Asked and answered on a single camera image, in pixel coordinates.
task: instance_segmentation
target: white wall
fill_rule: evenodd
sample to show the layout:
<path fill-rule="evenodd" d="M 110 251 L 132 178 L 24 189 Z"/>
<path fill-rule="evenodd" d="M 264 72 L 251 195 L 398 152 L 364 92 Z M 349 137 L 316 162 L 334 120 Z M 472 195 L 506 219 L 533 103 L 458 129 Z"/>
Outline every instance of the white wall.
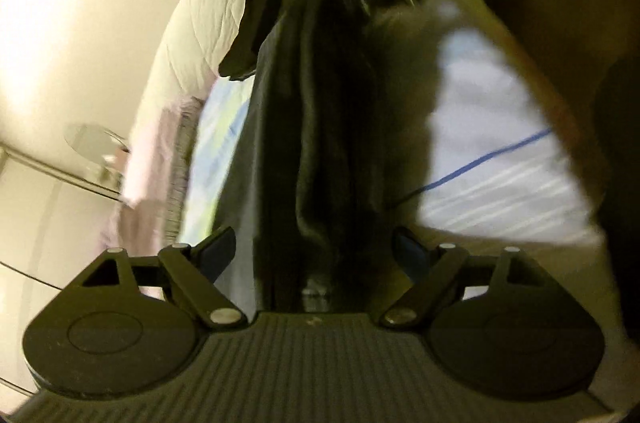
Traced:
<path fill-rule="evenodd" d="M 127 135 L 178 0 L 0 0 L 0 142 L 81 175 L 70 122 Z"/>
<path fill-rule="evenodd" d="M 100 253 L 116 205 L 7 159 L 0 171 L 0 386 L 35 392 L 24 361 L 28 323 Z M 0 412 L 19 396 L 0 389 Z"/>

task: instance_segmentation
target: black cloth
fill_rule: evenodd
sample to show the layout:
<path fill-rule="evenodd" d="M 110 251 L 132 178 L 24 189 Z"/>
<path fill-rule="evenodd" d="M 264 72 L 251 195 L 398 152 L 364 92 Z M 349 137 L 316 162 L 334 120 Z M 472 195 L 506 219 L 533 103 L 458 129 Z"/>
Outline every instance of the black cloth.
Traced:
<path fill-rule="evenodd" d="M 640 57 L 619 60 L 594 103 L 598 140 L 612 170 L 598 220 L 620 294 L 623 322 L 640 344 Z"/>
<path fill-rule="evenodd" d="M 282 0 L 244 0 L 244 13 L 228 53 L 218 66 L 221 77 L 244 80 L 255 73 L 260 46 L 276 24 Z"/>
<path fill-rule="evenodd" d="M 640 423 L 640 405 L 636 405 L 620 423 Z"/>
<path fill-rule="evenodd" d="M 258 55 L 214 220 L 237 238 L 216 285 L 249 316 L 335 308 L 335 270 L 382 212 L 378 77 L 349 3 L 284 0 Z"/>

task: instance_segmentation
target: blue stripe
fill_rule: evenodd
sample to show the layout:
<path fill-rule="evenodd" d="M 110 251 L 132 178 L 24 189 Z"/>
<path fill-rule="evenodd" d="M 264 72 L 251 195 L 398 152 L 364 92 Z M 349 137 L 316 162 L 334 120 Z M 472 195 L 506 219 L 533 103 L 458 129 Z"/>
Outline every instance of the blue stripe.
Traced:
<path fill-rule="evenodd" d="M 434 188 L 438 188 L 442 185 L 444 185 L 444 183 L 448 183 L 449 181 L 462 176 L 463 174 L 466 174 L 467 172 L 469 172 L 470 170 L 476 168 L 478 165 L 481 165 L 482 163 L 489 161 L 490 159 L 496 158 L 498 156 L 500 156 L 500 154 L 506 154 L 508 152 L 513 152 L 519 148 L 522 148 L 524 146 L 530 145 L 531 143 L 535 143 L 538 140 L 541 140 L 542 138 L 544 138 L 545 136 L 548 136 L 549 134 L 551 134 L 551 129 L 545 129 L 545 130 L 541 130 L 540 132 L 537 132 L 536 134 L 534 134 L 533 136 L 529 136 L 528 138 L 525 138 L 524 140 L 521 140 L 520 142 L 514 143 L 513 145 L 507 145 L 505 147 L 499 148 L 497 150 L 494 150 L 493 152 L 490 152 L 488 154 L 485 154 L 484 156 L 481 156 L 480 158 L 473 160 L 471 163 L 468 163 L 466 165 L 464 165 L 463 167 L 460 167 L 457 170 L 454 170 L 451 174 L 447 174 L 445 177 L 438 179 L 437 181 L 434 181 L 433 183 L 429 183 L 428 185 L 425 185 L 424 187 L 420 187 L 417 190 L 414 190 L 413 192 L 409 192 L 406 196 L 398 199 L 397 201 L 391 203 L 388 205 L 387 210 L 393 210 L 395 208 L 398 208 L 402 203 L 406 203 L 407 201 L 409 201 L 410 199 L 413 199 L 415 196 L 419 196 L 420 194 L 422 194 L 423 192 L 427 192 L 429 190 L 433 190 Z"/>

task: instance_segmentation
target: pink fabric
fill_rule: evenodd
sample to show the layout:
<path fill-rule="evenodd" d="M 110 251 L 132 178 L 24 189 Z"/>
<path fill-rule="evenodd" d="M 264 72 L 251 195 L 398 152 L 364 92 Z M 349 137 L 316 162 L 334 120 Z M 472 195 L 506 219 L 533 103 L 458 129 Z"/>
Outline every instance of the pink fabric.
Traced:
<path fill-rule="evenodd" d="M 176 100 L 133 140 L 121 202 L 100 234 L 99 251 L 118 246 L 141 257 L 157 255 L 162 248 L 176 135 L 182 111 L 193 100 L 191 96 Z"/>

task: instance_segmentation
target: hanging garment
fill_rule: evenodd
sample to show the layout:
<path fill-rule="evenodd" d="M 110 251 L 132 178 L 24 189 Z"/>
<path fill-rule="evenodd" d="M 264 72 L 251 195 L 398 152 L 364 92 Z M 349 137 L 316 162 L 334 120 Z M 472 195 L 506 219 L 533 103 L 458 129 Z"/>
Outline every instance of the hanging garment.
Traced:
<path fill-rule="evenodd" d="M 260 48 L 214 219 L 237 241 L 216 286 L 250 317 L 335 309 L 332 278 L 382 212 L 379 84 L 348 3 L 283 0 Z"/>

